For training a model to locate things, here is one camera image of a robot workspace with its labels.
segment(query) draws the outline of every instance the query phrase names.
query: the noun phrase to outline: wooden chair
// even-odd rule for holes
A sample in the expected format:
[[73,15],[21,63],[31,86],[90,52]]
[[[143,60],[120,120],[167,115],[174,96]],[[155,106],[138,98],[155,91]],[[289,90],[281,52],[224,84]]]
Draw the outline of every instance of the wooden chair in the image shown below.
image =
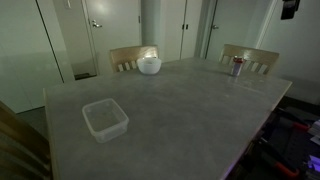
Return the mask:
[[225,44],[219,59],[220,63],[232,64],[234,56],[243,57],[244,70],[267,75],[279,58],[279,53],[260,49]]
[[0,168],[26,179],[52,179],[48,141],[0,101]]
[[136,61],[143,57],[158,57],[157,46],[133,46],[110,50],[113,72],[127,71],[137,67]]

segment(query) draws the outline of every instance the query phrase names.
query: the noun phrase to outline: clear plastic container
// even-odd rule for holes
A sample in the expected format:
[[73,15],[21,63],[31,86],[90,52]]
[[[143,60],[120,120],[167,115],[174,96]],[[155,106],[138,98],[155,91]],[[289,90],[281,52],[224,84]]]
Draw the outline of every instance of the clear plastic container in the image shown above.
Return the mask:
[[83,106],[82,114],[98,143],[107,142],[127,131],[129,118],[111,98]]

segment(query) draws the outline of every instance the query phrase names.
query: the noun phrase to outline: door handle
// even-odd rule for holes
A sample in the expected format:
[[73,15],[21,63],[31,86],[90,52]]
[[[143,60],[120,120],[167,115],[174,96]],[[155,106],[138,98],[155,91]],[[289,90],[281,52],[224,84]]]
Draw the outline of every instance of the door handle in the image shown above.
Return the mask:
[[97,24],[96,20],[92,20],[92,27],[94,27],[94,28],[101,28],[102,25]]
[[211,28],[212,28],[212,29],[219,29],[219,26],[217,26],[217,25],[212,25]]

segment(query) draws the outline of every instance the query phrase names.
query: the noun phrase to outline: table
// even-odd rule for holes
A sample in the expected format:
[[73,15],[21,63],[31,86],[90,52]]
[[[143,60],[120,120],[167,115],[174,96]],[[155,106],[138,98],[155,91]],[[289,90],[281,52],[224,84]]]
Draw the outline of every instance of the table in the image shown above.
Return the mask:
[[[55,179],[223,179],[291,82],[191,58],[44,90]],[[81,109],[113,98],[128,131],[104,144]]]

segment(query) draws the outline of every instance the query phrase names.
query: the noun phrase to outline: tabletop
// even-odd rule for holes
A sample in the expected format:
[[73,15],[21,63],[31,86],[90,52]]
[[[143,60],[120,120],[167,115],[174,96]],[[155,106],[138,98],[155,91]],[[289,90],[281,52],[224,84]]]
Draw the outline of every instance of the tabletop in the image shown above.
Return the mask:
[[[99,76],[44,90],[55,179],[223,179],[291,82],[198,58]],[[129,117],[103,144],[84,105],[113,98]]]

